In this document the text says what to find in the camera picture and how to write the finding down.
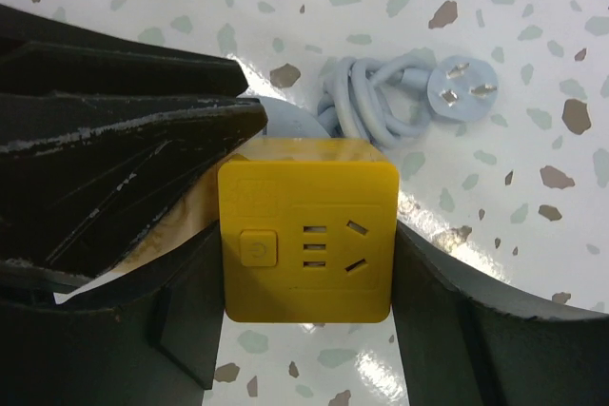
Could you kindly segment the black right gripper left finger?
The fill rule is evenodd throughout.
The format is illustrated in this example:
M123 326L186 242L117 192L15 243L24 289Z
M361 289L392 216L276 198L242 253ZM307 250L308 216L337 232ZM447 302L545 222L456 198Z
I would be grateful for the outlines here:
M224 311L217 224L63 303L3 286L1 401L199 405L213 385Z

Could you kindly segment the yellow cube socket adapter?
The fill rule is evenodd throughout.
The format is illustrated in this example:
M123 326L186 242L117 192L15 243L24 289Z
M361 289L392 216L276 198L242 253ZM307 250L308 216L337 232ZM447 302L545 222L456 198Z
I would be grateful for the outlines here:
M226 313L377 323L390 311L400 175L355 139L256 138L218 172Z

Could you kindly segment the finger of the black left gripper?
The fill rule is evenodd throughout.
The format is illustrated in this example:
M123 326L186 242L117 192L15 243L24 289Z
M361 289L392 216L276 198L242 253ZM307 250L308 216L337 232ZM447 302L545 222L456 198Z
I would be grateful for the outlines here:
M1 98L1 282L68 292L122 261L263 129L252 98Z
M135 43L1 7L3 92L234 97L246 89L233 60Z

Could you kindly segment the beige cube socket adapter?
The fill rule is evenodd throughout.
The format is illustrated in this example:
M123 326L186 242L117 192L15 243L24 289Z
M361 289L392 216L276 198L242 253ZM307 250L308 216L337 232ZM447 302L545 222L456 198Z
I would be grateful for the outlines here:
M73 292L54 293L55 303L62 304L72 297L143 267L184 244L217 221L219 219L218 172L220 167L235 155L235 152L229 153L210 167L123 261Z

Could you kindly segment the light blue round power socket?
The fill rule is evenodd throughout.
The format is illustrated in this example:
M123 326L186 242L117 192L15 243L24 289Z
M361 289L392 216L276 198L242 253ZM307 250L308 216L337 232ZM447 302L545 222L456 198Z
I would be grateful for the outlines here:
M267 123L255 137L328 138L329 134L317 119L303 108L281 99L260 96Z

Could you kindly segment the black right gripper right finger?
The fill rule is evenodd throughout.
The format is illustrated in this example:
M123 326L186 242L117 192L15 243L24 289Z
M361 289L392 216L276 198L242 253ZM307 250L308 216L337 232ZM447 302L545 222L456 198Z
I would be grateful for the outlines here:
M392 310L412 405L605 405L608 317L523 292L398 223Z

